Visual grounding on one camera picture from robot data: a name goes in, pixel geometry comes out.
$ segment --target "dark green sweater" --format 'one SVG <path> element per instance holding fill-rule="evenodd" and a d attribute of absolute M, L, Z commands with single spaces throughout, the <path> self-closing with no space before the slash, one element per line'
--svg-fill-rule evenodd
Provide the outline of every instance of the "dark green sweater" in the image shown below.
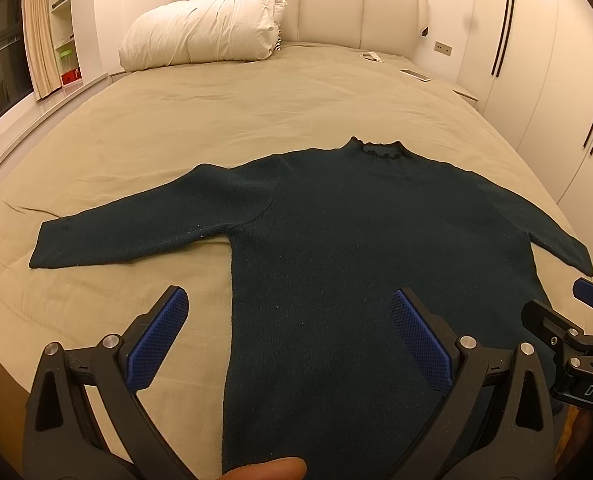
<path fill-rule="evenodd" d="M 458 335 L 543 351 L 520 319 L 526 301 L 547 302 L 530 241 L 592 275 L 586 248 L 519 195 L 354 137 L 202 164 L 45 222 L 30 267 L 125 262 L 219 233 L 233 288 L 224 470 L 298 455 L 309 479 L 383 478 L 439 399 L 390 320 L 395 289 L 411 286 Z"/>

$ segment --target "shelf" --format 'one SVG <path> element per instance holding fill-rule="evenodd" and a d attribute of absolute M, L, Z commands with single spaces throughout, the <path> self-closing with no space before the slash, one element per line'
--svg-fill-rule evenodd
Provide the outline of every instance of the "shelf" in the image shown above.
<path fill-rule="evenodd" d="M 70 7 L 70 1 L 71 0 L 64 0 L 64 1 L 62 1 L 54 9 L 50 10 L 50 12 L 57 12 L 60 9 L 62 10 L 64 7 L 68 7 L 70 9 L 70 12 L 72 12 L 71 7 Z"/>
<path fill-rule="evenodd" d="M 70 88 L 76 88 L 78 86 L 83 86 L 83 79 L 78 78 L 78 79 L 75 79 L 74 81 L 72 81 L 70 83 L 67 83 L 67 84 L 64 84 L 64 85 L 62 84 L 61 85 L 61 88 L 64 89 L 64 90 L 69 90 Z"/>
<path fill-rule="evenodd" d="M 74 42 L 74 38 L 70 38 L 69 40 L 62 41 L 57 46 L 55 46 L 54 50 L 59 50 L 60 48 L 63 48 L 65 45 L 73 43 L 73 42 Z"/>

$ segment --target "beige bedsheet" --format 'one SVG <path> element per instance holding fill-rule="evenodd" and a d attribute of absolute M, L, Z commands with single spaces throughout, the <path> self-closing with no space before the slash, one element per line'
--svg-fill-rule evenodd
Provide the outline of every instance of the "beige bedsheet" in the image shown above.
<path fill-rule="evenodd" d="M 414 68 L 407 60 L 384 59 L 285 44 L 259 62 L 135 73 L 83 104 L 0 187 L 1 363 L 29 389 L 47 343 L 95 345 L 121 333 L 167 285 L 183 286 L 190 316 L 139 397 L 184 462 L 200 478 L 215 478 L 230 351 L 227 238 L 129 264 L 30 270 L 41 222 L 158 186 L 202 162 L 235 166 L 275 152 L 335 148 L 357 136 L 401 140 L 420 155 L 476 171 L 571 232 L 544 187 L 473 108 L 439 81 L 398 72 Z M 555 308 L 593 333 L 593 311 L 571 295 L 580 273 L 541 248 L 533 251 Z M 102 425 L 118 449 L 105 418 Z"/>

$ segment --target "upholstered headboard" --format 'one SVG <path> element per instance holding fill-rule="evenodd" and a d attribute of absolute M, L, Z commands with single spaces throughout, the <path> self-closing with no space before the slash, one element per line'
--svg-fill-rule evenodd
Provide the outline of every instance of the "upholstered headboard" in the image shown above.
<path fill-rule="evenodd" d="M 286 2 L 281 23 L 281 38 L 286 41 L 338 44 L 411 59 L 428 26 L 427 0 Z"/>

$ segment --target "curtain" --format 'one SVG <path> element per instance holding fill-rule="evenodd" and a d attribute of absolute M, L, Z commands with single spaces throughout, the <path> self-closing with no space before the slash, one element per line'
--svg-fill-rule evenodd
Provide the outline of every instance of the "curtain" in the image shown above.
<path fill-rule="evenodd" d="M 48 0 L 21 0 L 23 38 L 32 86 L 39 98 L 61 88 L 50 34 Z"/>

